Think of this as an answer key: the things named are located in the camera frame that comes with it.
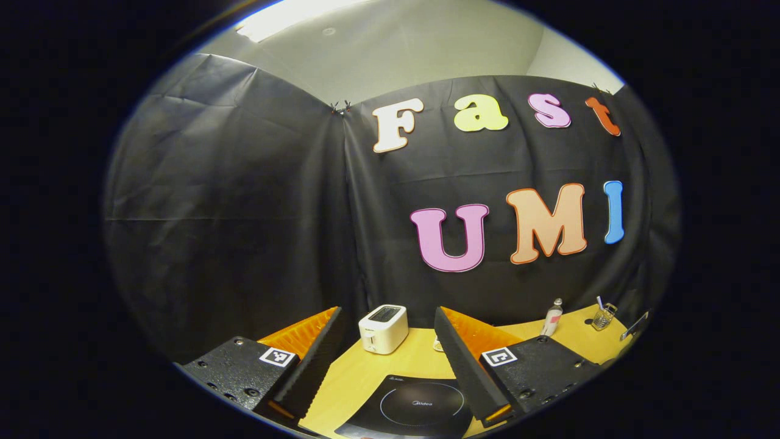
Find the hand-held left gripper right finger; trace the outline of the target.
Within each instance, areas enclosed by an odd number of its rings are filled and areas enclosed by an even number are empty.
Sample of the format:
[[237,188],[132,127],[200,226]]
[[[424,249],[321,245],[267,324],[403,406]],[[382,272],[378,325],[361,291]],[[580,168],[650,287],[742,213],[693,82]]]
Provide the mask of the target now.
[[593,310],[565,313],[543,335],[540,320],[493,326],[439,307],[434,330],[474,417],[493,427],[554,405],[603,371],[610,331],[585,323]]

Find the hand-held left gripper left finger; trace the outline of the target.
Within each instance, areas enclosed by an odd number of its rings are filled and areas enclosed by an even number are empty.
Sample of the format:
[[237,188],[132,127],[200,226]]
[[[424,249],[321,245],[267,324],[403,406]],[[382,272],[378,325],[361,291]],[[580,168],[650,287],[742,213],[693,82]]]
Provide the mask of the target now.
[[292,427],[310,410],[345,335],[341,306],[255,305],[181,331],[174,361],[228,402]]

